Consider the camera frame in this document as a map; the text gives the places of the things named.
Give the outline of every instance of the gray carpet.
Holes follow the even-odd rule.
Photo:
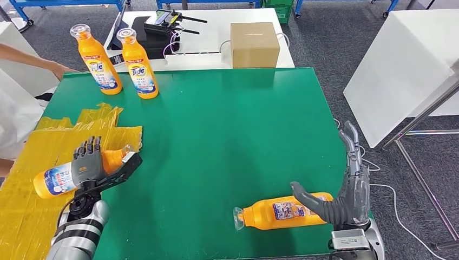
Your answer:
[[[396,9],[405,9],[409,0],[400,0]],[[284,32],[291,41],[290,51],[297,67],[313,67],[335,118],[356,123],[344,99],[343,90],[384,20],[382,13],[389,0],[374,4],[369,1],[305,2],[301,17],[292,14]],[[181,5],[172,5],[181,9]],[[248,4],[190,4],[190,9],[250,8]],[[153,1],[133,0],[131,10],[155,10]],[[101,6],[81,8],[26,8],[35,26],[24,37],[43,57],[66,66],[85,70],[77,53],[76,41],[68,34],[76,23],[91,26],[96,39],[104,42],[116,17],[117,9]],[[430,118],[419,129],[459,128],[457,116]],[[406,137],[408,152],[422,170],[432,191],[437,195],[454,226],[459,229],[459,179],[455,162],[459,155],[457,136]],[[451,239],[420,184],[396,147],[388,151],[380,147],[368,149],[367,159],[381,167],[371,176],[375,184],[387,184],[397,191],[398,213],[402,222],[428,245]],[[394,215],[392,192],[372,187],[371,208],[387,249],[387,259],[436,259],[420,243],[404,231]],[[458,250],[437,252],[445,259],[458,259]],[[328,259],[301,257],[291,259]]]

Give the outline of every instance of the green table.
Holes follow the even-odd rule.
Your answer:
[[[328,253],[331,225],[236,231],[233,207],[291,195],[289,182],[335,196],[345,148],[312,68],[165,71],[160,94],[102,94],[68,74],[44,115],[76,121],[100,102],[142,125],[143,164],[104,191],[110,221],[95,259],[231,259]]]

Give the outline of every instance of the bottle label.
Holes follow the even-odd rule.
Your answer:
[[[71,176],[71,162],[46,170],[44,182],[48,191],[53,195],[59,195],[76,188]]]
[[[304,207],[290,201],[273,203],[274,215],[277,220],[304,217]]]
[[[89,71],[101,89],[108,90],[116,88],[118,83],[116,82],[115,77],[113,77],[113,74],[107,65],[99,59],[99,55],[83,57],[86,66],[88,66]]]
[[[138,93],[148,94],[156,90],[151,72],[142,64],[143,59],[126,61],[129,74]]]

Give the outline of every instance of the robotic hand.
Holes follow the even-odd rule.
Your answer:
[[[370,172],[362,164],[357,129],[344,124],[339,137],[344,142],[347,168],[338,196],[322,201],[307,193],[300,183],[290,183],[295,198],[333,225],[332,244],[336,255],[344,260],[384,260],[384,245],[376,223],[368,217],[370,209]]]
[[[123,165],[106,175],[102,167],[100,139],[100,136],[92,136],[74,152],[71,171],[78,181],[78,190],[59,214],[46,260],[93,259],[109,218],[108,204],[101,199],[101,192],[125,182],[142,163],[138,153],[128,152],[122,159]],[[63,213],[67,205],[70,205],[69,210]]]

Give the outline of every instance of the tide bottle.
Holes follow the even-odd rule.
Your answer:
[[[158,95],[156,78],[145,49],[137,42],[132,28],[118,31],[116,37],[123,43],[123,58],[139,97],[152,99]]]
[[[91,35],[86,24],[77,24],[70,29],[70,34],[78,42],[78,51],[96,80],[101,92],[107,95],[118,94],[122,90],[120,77],[100,42]]]
[[[133,152],[130,145],[119,150],[105,150],[101,152],[102,167],[106,175],[118,170],[123,164],[123,158],[129,152]],[[71,161],[54,166],[37,174],[34,178],[34,187],[42,199],[49,199],[77,188],[78,176],[72,174]]]
[[[326,192],[312,193],[316,198],[332,201],[333,197]],[[233,209],[234,227],[241,230],[244,226],[257,229],[281,229],[295,226],[325,224],[317,214],[310,211],[294,196],[264,199],[244,209]]]

